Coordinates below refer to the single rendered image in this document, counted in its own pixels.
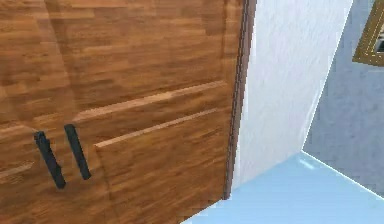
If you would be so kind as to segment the brown wooden room door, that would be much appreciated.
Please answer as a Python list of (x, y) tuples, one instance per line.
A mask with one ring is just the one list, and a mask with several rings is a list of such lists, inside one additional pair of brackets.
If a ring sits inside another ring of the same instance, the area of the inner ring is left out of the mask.
[(256, 3), (0, 0), (0, 224), (182, 224), (226, 199)]

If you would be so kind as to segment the gold framed wall picture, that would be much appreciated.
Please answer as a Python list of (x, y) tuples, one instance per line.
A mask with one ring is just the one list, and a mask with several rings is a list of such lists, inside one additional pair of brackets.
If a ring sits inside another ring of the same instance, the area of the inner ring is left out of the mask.
[(352, 61), (384, 67), (384, 0), (375, 0)]

